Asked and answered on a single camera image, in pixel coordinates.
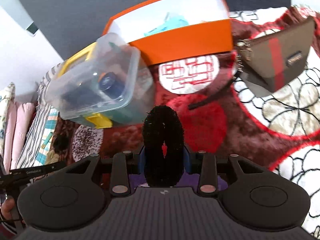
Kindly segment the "person's left hand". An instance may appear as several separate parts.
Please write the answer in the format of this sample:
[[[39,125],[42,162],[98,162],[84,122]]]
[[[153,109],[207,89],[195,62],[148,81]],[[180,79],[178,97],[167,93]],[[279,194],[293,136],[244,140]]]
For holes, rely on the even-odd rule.
[[[15,208],[15,200],[12,197],[8,197],[1,205],[1,215],[5,220],[12,219],[12,211]]]

